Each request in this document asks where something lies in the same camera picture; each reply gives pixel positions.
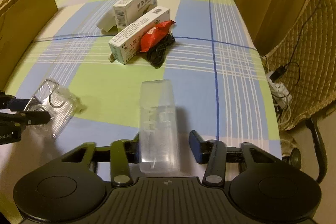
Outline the clear plastic rectangular case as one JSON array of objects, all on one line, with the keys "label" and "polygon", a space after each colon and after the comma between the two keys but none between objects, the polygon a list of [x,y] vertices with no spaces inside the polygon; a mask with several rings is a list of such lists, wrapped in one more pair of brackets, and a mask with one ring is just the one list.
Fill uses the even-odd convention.
[{"label": "clear plastic rectangular case", "polygon": [[173,87],[169,80],[141,84],[139,168],[148,175],[179,173],[177,120]]}]

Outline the clear plastic box with ring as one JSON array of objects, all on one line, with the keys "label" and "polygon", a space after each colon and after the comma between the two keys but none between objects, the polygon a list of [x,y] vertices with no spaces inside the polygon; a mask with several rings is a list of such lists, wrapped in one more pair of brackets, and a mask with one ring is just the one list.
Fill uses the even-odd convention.
[{"label": "clear plastic box with ring", "polygon": [[57,138],[75,113],[86,109],[80,98],[53,79],[45,79],[25,107],[26,111],[47,111],[50,121],[34,126],[38,133]]}]

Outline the brown cardboard box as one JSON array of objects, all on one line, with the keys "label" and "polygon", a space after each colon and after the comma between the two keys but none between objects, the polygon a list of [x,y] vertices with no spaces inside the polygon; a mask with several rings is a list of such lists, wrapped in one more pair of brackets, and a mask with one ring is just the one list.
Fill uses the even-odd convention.
[{"label": "brown cardboard box", "polygon": [[1,9],[1,89],[27,47],[57,11],[55,0],[10,0]]}]

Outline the white power strip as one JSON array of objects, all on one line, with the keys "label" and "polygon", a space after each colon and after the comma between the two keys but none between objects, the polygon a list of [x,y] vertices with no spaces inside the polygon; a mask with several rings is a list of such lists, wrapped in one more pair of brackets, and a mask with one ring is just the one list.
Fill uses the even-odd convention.
[{"label": "white power strip", "polygon": [[276,102],[275,103],[276,106],[280,107],[281,109],[284,109],[288,106],[288,104],[290,104],[292,96],[282,82],[273,82],[270,79],[272,73],[273,71],[269,71],[266,74],[270,92],[272,94],[274,101]]}]

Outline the long white medicine box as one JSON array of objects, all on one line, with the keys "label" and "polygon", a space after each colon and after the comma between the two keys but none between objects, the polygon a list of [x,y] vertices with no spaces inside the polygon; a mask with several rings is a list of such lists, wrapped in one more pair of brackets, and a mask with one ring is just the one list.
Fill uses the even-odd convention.
[{"label": "long white medicine box", "polygon": [[141,38],[155,25],[170,20],[170,9],[158,6],[125,27],[108,42],[116,61],[126,64],[140,49]]}]

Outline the checkered tablecloth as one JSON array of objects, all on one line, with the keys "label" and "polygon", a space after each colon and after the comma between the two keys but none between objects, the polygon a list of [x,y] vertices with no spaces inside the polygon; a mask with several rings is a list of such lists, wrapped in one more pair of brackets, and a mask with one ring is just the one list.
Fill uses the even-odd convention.
[{"label": "checkered tablecloth", "polygon": [[183,136],[196,130],[230,146],[250,141],[281,155],[260,56],[233,0],[158,0],[170,10],[176,39],[159,69],[141,55],[126,65],[109,61],[110,36],[96,22],[118,0],[55,1],[58,12],[34,38],[5,89],[29,98],[52,78],[69,87],[86,110],[55,139],[26,131],[20,142],[3,145],[3,191],[10,192],[22,176],[81,143],[108,145],[134,137],[144,81],[171,81]]}]

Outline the red snack packet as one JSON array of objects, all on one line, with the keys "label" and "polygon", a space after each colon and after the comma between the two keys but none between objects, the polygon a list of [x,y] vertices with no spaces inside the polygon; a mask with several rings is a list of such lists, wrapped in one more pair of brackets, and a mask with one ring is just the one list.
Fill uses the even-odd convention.
[{"label": "red snack packet", "polygon": [[171,26],[175,24],[173,20],[160,22],[148,30],[140,40],[140,52],[148,52],[156,46],[170,32]]}]

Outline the upper white medicine box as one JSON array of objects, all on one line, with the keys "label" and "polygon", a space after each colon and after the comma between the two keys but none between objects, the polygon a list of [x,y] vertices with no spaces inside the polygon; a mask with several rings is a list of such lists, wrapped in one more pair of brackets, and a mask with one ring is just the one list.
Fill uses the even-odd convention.
[{"label": "upper white medicine box", "polygon": [[119,0],[113,5],[117,29],[123,30],[157,6],[157,0]]}]

